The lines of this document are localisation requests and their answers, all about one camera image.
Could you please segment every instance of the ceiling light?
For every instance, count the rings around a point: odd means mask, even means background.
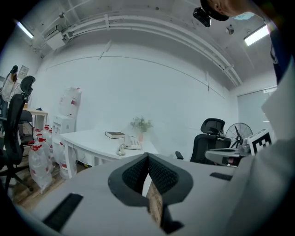
[[[34,37],[19,21],[17,21],[19,28],[23,30],[31,39]]]
[[[267,25],[263,25],[257,30],[255,30],[253,33],[248,35],[246,38],[244,38],[247,46],[250,46],[252,43],[255,43],[257,40],[263,38],[264,36],[269,34],[269,30],[267,28]]]

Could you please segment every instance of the ceiling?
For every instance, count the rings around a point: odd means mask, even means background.
[[[272,69],[269,37],[249,47],[243,40],[264,24],[262,19],[257,16],[249,20],[230,18],[225,22],[212,19],[211,27],[206,28],[192,16],[198,6],[201,6],[200,0],[43,0],[22,20],[34,38],[31,40],[20,30],[17,33],[33,48],[47,55],[52,49],[44,37],[56,25],[67,30],[104,14],[149,16],[174,23],[208,42],[233,64],[242,82]],[[230,24],[235,30],[232,35],[226,32]]]

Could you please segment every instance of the black cap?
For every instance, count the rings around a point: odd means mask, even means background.
[[[14,74],[18,71],[18,66],[17,65],[14,65],[13,68],[11,69],[10,73],[11,74]]]
[[[209,4],[208,4],[209,0],[201,0],[201,5],[203,10],[213,19],[215,20],[219,20],[219,21],[226,21],[229,17],[220,14],[219,12],[215,11],[214,9],[212,9]]]

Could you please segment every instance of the telephone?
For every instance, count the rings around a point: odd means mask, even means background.
[[[133,150],[142,149],[138,139],[135,139],[134,137],[130,137],[129,135],[124,135],[124,148],[133,149]]]
[[[135,139],[134,137],[130,137],[129,135],[124,135],[124,143],[119,146],[117,150],[117,155],[124,156],[124,149],[141,150],[142,147],[137,139]]]

